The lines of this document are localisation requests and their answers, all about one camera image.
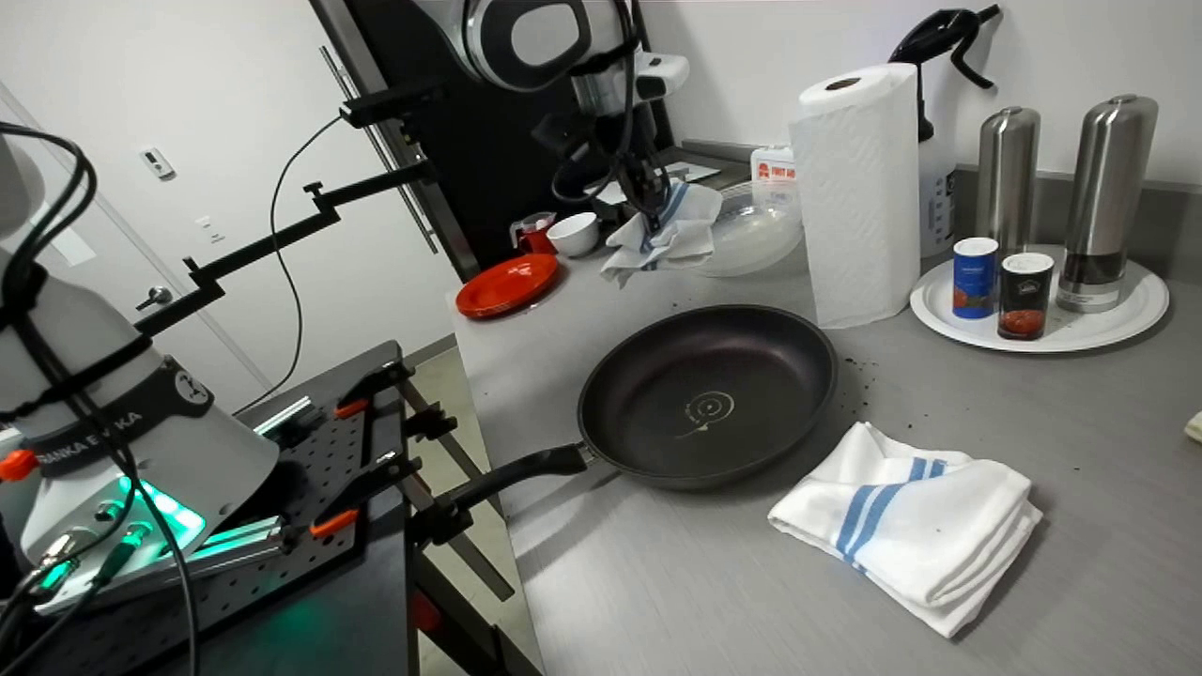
white towel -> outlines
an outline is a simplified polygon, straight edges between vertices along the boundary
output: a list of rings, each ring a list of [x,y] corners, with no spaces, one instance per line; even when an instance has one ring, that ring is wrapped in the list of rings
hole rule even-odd
[[[978,619],[1042,518],[1009,464],[918,449],[866,419],[770,509],[775,531],[851,564],[948,639]]]

red bowl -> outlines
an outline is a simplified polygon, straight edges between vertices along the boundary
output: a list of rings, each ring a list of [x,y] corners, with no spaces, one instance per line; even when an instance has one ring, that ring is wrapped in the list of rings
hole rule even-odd
[[[476,279],[468,279],[457,296],[454,306],[466,319],[495,319],[495,316],[510,316],[535,301],[540,301],[560,279],[560,260],[546,254],[546,250],[530,250],[530,254],[516,254],[507,264],[495,264],[488,269],[481,269]]]

pepper shaker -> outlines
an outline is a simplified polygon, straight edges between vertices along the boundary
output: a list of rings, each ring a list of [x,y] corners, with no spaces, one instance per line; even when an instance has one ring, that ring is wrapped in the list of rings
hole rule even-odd
[[[990,236],[1004,254],[1033,240],[1037,220],[1037,145],[1042,112],[1000,109],[979,124],[979,236]]]
[[[1087,112],[1058,303],[1099,313],[1121,303],[1127,234],[1156,131],[1154,99],[1113,99]]]

cable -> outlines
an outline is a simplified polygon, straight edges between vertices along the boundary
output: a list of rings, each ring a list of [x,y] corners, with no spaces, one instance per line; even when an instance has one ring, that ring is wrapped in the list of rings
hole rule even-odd
[[[41,377],[45,377],[49,384],[59,384],[59,378],[68,377],[68,369],[65,369],[65,364],[56,359],[56,354],[45,346],[45,339],[39,335],[39,326],[34,326],[31,319],[22,319],[22,324],[14,324],[14,330],[22,335],[22,346],[31,349],[31,359],[41,369]],[[178,564],[178,574],[179,574],[179,597],[183,597],[183,623],[187,623],[187,673],[195,676],[195,673],[198,673],[198,619],[195,619],[195,597],[190,597],[187,558],[183,558],[183,552],[179,552],[179,543],[178,543],[166,515],[160,515],[156,504],[151,499],[151,490],[145,490],[140,469],[134,469],[134,458],[130,458],[129,443],[121,440],[121,432],[118,432],[113,425],[104,425],[104,418],[100,418],[100,410],[95,407],[95,398],[89,398],[89,394],[73,394],[73,398],[68,398],[68,410],[73,410],[80,419],[100,419],[100,440],[118,443],[118,445],[108,449],[113,464],[129,475],[130,490],[144,495],[144,504],[145,504],[145,509],[151,509],[160,541],[166,541],[169,552],[174,552],[174,564]],[[59,632],[68,619],[75,619],[75,616],[83,613],[83,606],[95,601],[95,593],[83,593],[83,597],[75,601],[75,608],[73,608],[68,616],[59,616],[49,632]]]
[[[31,269],[31,264],[39,260],[39,250],[45,250],[45,244],[49,244],[51,236],[59,236],[59,234],[89,206],[96,176],[95,176],[95,164],[88,162],[88,152],[83,152],[75,141],[68,141],[68,139],[56,139],[56,135],[45,135],[45,131],[31,131],[31,127],[14,127],[14,124],[2,124],[0,131],[45,139],[45,141],[51,141],[51,145],[65,145],[65,151],[75,156],[75,174],[73,174],[68,186],[65,186],[59,199],[49,206],[51,213],[75,195],[80,179],[88,179],[83,199],[80,199],[59,220],[51,220],[51,213],[45,213],[45,218],[39,218],[34,234],[26,234],[26,240],[20,244],[20,250],[10,254],[7,269],[2,269],[2,296],[7,296],[14,269]],[[65,384],[65,378],[68,378],[68,369],[65,369],[59,356],[49,349],[49,343],[39,335],[34,319],[31,319],[31,316],[20,316],[20,319],[10,319],[10,326],[20,330],[20,339],[22,339],[26,354],[31,354],[31,359],[39,364],[39,372],[41,372],[51,388]],[[118,445],[108,449],[108,458],[113,458],[118,469],[130,480],[130,490],[144,495],[153,524],[160,531],[160,541],[166,541],[169,552],[174,552],[174,564],[178,564],[178,574],[179,574],[179,593],[183,593],[187,673],[198,673],[198,623],[195,623],[195,597],[190,597],[187,558],[183,558],[183,552],[179,552],[179,543],[178,543],[166,515],[160,515],[156,504],[151,499],[151,490],[145,490],[145,483],[144,483],[134,460],[130,460],[130,449],[129,449],[121,429],[113,429],[113,425],[100,418],[100,410],[95,407],[95,398],[89,398],[88,392],[68,394],[65,400],[68,400],[68,410],[73,410],[80,419],[100,419],[100,440],[118,443]],[[22,662],[31,662],[41,647],[49,647],[49,639],[51,639],[59,628],[68,628],[68,623],[100,593],[100,586],[104,586],[108,577],[118,577],[118,569],[121,569],[121,568],[113,568],[104,577],[96,574],[95,586],[75,601],[75,608],[73,608],[68,616],[59,616],[34,647],[26,647],[22,656],[10,662],[2,673],[14,673],[14,668],[20,668]]]
[[[265,206],[265,225],[272,225],[272,234],[278,234],[278,229],[273,229],[273,206],[278,206],[278,190],[284,186],[288,167],[293,167],[298,156],[299,156],[315,139],[323,139],[337,119],[343,119],[343,116],[329,116],[318,131],[312,131],[312,135],[293,151],[293,156],[278,167],[278,179],[273,179],[273,186],[272,186],[272,206]],[[288,291],[293,291],[293,316],[298,316],[293,356],[288,356],[284,377],[273,378],[260,398],[252,398],[252,400],[240,407],[235,413],[249,413],[249,410],[254,410],[260,400],[265,400],[272,394],[278,394],[278,392],[298,377],[298,364],[299,364],[299,349],[304,349],[304,301],[299,301],[298,279],[293,279],[293,269],[288,269],[288,264],[284,264],[284,250],[273,250],[273,264],[278,264],[278,269],[284,274]]]
[[[31,641],[20,656],[10,656],[2,664],[2,676],[14,676],[22,673],[26,662],[34,662],[49,641],[51,636],[59,636],[68,623],[75,623],[75,616],[83,616],[83,608],[121,574],[121,568],[140,552],[140,541],[121,541],[104,564],[96,568],[95,581],[88,586],[88,593],[80,597],[75,608],[68,608],[68,616],[59,616],[49,632],[39,636],[39,641]]]
[[[635,15],[640,45],[649,49],[647,22],[641,22],[641,0],[631,0],[631,15]]]
[[[104,541],[129,520],[130,507],[134,507],[134,490],[124,495],[118,518],[113,518],[95,541],[88,541],[83,548],[75,548],[75,552],[68,552],[68,556],[59,556],[59,558],[41,564],[39,569],[31,569],[31,574],[10,591],[10,597],[7,597],[7,606],[2,606],[2,613],[0,613],[0,653],[7,653],[7,639],[10,639],[10,632],[14,632],[10,623],[14,623],[20,608],[22,608],[22,606],[39,606],[34,586],[41,586],[41,577],[45,577],[51,568],[75,564],[75,558],[83,558],[88,552],[95,552],[96,543],[104,543]]]
[[[568,190],[560,186],[560,176],[562,176],[562,164],[572,164],[572,162],[562,162],[562,164],[557,167],[557,176],[551,176],[551,195],[557,195],[560,203],[595,203],[595,199],[615,179],[615,174],[622,167],[622,156],[631,152],[631,139],[635,139],[635,54],[629,56],[622,135],[618,135],[615,151],[607,152],[607,167],[603,167],[602,182],[597,182],[591,195],[568,195]]]

gray countertop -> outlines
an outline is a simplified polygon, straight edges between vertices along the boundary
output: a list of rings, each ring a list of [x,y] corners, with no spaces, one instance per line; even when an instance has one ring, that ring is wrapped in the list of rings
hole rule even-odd
[[[918,445],[1000,458],[1037,483],[1049,520],[984,619],[943,641],[846,564],[765,524],[806,458],[725,490],[654,490],[602,460],[502,495],[536,641],[551,676],[839,673],[1099,676],[1202,673],[1197,234],[1164,264],[1172,316],[1083,356],[953,346],[910,313],[830,335],[840,410],[815,445],[864,418]],[[701,303],[811,316],[793,266],[716,280],[706,264],[629,290],[572,264],[568,280],[495,324],[454,319],[495,460],[578,440],[575,394],[607,346]]]

